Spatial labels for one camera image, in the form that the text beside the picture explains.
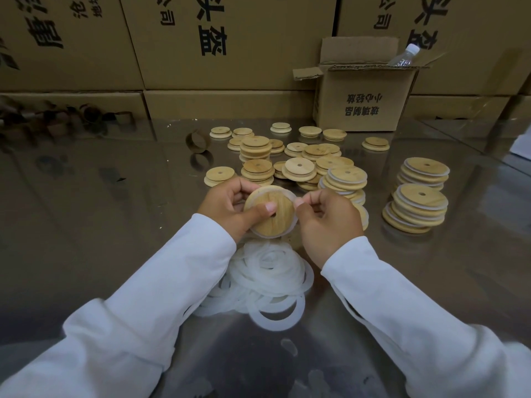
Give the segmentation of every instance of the white shirt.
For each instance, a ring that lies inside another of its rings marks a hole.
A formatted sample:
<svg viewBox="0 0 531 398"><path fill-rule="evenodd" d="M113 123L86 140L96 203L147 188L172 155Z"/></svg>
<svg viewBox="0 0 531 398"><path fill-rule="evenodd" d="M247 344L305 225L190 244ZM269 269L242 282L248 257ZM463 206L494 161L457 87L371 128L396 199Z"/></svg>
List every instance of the white shirt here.
<svg viewBox="0 0 531 398"><path fill-rule="evenodd" d="M221 226L194 214L109 299L70 315L66 338L6 380L0 397L148 397L179 327L235 251ZM404 373L412 398L531 396L528 348L456 319L380 261L366 237L341 247L321 274Z"/></svg>

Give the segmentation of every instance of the clear plastic bottle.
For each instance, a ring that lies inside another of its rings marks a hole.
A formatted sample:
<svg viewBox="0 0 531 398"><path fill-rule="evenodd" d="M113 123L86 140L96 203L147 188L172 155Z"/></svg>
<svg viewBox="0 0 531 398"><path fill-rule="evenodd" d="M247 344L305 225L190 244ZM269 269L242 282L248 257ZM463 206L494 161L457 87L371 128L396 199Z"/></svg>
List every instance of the clear plastic bottle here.
<svg viewBox="0 0 531 398"><path fill-rule="evenodd" d="M413 60L413 57L415 57L420 50L421 48L419 46L410 43L407 45L406 51L391 59L391 61L389 61L387 65L396 67L409 66L411 64L411 61Z"/></svg>

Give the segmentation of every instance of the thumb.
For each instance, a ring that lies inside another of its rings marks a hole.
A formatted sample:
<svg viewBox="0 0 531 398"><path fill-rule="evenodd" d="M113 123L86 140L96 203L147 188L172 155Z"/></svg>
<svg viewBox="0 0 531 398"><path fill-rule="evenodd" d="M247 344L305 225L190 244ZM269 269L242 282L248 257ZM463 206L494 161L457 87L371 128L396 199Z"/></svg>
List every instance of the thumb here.
<svg viewBox="0 0 531 398"><path fill-rule="evenodd" d="M257 223L268 219L276 210L276 202L269 201L265 204L257 204L247 211L242 212L240 215L242 215L245 226L249 229Z"/></svg>
<svg viewBox="0 0 531 398"><path fill-rule="evenodd" d="M316 218L313 208L304 202L302 198L296 198L295 201L293 201L293 206L295 207L295 212L297 213L297 217L302 226L308 223L308 221Z"/></svg>

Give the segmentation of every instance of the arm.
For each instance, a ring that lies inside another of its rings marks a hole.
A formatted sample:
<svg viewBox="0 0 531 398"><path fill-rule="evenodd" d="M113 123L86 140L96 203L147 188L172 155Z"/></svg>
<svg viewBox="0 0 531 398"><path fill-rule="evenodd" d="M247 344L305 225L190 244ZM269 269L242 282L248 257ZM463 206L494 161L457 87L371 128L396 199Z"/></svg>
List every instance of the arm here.
<svg viewBox="0 0 531 398"><path fill-rule="evenodd" d="M516 342L503 344L486 327L462 323L380 261L358 225L357 210L338 197L318 192L296 201L303 243L315 246L307 250L322 275L404 373L408 394L529 396L531 351ZM324 253L313 234L331 235Z"/></svg>
<svg viewBox="0 0 531 398"><path fill-rule="evenodd" d="M274 207L238 213L258 188L239 178L214 187L175 236L109 299L65 321L62 341L0 386L0 397L148 397L169 368L178 329L218 282L236 241Z"/></svg>

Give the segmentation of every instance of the white bottle cap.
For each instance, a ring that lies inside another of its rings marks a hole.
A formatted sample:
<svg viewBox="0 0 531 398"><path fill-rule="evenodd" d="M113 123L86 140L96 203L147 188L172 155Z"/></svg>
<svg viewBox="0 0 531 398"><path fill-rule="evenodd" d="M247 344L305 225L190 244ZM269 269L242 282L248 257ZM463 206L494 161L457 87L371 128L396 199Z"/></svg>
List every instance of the white bottle cap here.
<svg viewBox="0 0 531 398"><path fill-rule="evenodd" d="M407 45L406 51L408 51L411 54L413 54L414 56L416 56L417 53L419 51L421 51L421 48L419 46L417 46L416 44L410 43L410 44Z"/></svg>

